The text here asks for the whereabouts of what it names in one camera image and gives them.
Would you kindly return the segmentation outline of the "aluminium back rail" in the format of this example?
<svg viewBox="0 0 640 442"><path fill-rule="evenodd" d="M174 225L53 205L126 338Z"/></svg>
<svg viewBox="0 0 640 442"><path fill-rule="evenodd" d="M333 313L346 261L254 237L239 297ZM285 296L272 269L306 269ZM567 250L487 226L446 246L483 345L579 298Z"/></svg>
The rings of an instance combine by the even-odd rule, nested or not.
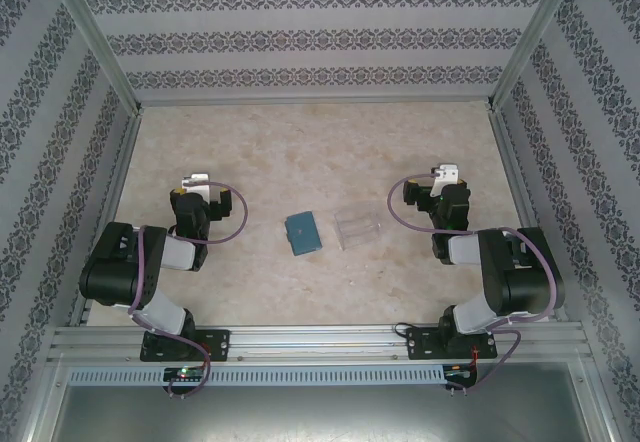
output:
<svg viewBox="0 0 640 442"><path fill-rule="evenodd" d="M158 99L142 100L142 108L202 107L202 106L257 106L257 105L318 105L318 104L377 104L377 103L458 103L482 102L489 106L491 98L464 95L413 96L354 96L354 97L250 97L213 99Z"/></svg>

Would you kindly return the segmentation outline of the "grey metal sheet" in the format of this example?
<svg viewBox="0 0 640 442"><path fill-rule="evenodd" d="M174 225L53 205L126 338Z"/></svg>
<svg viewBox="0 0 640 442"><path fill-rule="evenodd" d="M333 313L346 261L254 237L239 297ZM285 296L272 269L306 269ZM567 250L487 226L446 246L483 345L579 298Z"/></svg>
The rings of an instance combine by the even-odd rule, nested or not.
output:
<svg viewBox="0 0 640 442"><path fill-rule="evenodd" d="M576 359L503 366L479 388L206 388L184 401L92 368L44 375L18 442L624 442L598 374Z"/></svg>

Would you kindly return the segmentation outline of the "aluminium side rail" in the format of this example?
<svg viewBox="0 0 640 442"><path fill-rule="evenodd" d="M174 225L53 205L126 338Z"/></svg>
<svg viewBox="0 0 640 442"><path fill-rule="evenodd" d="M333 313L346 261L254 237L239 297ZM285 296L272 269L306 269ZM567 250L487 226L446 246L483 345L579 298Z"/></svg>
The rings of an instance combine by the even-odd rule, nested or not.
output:
<svg viewBox="0 0 640 442"><path fill-rule="evenodd" d="M501 115L493 110L488 113L488 117L520 225L522 227L537 226L538 219L504 121Z"/></svg>
<svg viewBox="0 0 640 442"><path fill-rule="evenodd" d="M137 110L137 112L131 118L126 133L122 136L121 143L119 145L118 158L115 162L115 165L113 166L113 170L110 172L107 192L104 194L102 200L102 211L97 225L95 226L95 230L89 245L89 251L83 264L86 264L88 262L93 249L99 241L102 231L109 222L114 220L117 214L120 198L126 181L127 172L131 163L136 139L142 122L143 113L143 108L139 108Z"/></svg>

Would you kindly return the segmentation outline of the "teal leather card holder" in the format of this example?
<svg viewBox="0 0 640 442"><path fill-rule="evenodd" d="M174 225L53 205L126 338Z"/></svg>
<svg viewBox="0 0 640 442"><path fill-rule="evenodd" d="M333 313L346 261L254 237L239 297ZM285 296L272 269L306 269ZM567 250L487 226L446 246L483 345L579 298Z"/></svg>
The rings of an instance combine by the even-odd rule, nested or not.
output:
<svg viewBox="0 0 640 442"><path fill-rule="evenodd" d="M287 217L285 229L294 256L305 255L322 248L319 231L311 211Z"/></svg>

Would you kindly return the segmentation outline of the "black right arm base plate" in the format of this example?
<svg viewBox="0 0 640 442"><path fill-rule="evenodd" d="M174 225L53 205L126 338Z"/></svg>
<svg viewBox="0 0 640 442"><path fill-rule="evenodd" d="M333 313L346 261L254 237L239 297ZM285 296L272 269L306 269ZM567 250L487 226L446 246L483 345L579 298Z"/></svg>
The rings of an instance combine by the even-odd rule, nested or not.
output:
<svg viewBox="0 0 640 442"><path fill-rule="evenodd" d="M497 357L493 336L484 334L445 335L436 327L416 327L406 331L410 360L471 360L476 354L481 360Z"/></svg>

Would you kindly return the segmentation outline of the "aluminium frame post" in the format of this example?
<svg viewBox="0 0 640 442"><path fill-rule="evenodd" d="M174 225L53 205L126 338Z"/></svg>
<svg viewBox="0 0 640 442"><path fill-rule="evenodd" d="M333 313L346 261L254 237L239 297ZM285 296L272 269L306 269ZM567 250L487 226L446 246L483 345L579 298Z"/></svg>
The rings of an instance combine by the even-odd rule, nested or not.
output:
<svg viewBox="0 0 640 442"><path fill-rule="evenodd" d="M95 55L120 101L132 114L138 114L141 103L86 0L62 0Z"/></svg>
<svg viewBox="0 0 640 442"><path fill-rule="evenodd" d="M496 87L487 100L487 109L495 112L510 94L530 55L538 45L562 0L540 0Z"/></svg>

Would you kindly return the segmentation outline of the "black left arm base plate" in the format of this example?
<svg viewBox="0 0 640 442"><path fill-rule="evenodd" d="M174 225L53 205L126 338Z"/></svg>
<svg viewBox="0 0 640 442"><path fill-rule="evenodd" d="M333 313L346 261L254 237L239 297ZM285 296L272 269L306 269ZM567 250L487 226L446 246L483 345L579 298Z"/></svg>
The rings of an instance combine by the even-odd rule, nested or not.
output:
<svg viewBox="0 0 640 442"><path fill-rule="evenodd" d="M205 349L212 362L224 362L230 347L228 330L197 329L192 341ZM203 362L200 350L172 338L145 332L140 350L142 362Z"/></svg>

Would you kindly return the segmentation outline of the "clear plastic box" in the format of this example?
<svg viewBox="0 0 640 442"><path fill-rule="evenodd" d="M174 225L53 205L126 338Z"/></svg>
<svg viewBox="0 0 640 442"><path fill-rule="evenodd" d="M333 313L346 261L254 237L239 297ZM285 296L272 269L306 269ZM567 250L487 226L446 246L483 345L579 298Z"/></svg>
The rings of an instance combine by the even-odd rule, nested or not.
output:
<svg viewBox="0 0 640 442"><path fill-rule="evenodd" d="M379 211L371 202L339 209L334 214L334 224L343 251L373 242L381 232Z"/></svg>

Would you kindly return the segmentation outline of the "aluminium mounting rail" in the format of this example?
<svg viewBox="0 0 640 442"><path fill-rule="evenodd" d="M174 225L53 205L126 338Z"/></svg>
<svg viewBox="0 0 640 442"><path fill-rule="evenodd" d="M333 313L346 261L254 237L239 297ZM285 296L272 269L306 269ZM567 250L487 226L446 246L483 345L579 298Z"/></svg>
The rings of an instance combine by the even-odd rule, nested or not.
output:
<svg viewBox="0 0 640 442"><path fill-rule="evenodd" d="M592 356L577 322L536 322L516 328L521 342L512 362L557 362ZM386 325L230 326L223 348L231 365L322 365L404 362L407 342ZM53 333L48 363L134 365L139 362L143 330L135 327L70 327Z"/></svg>

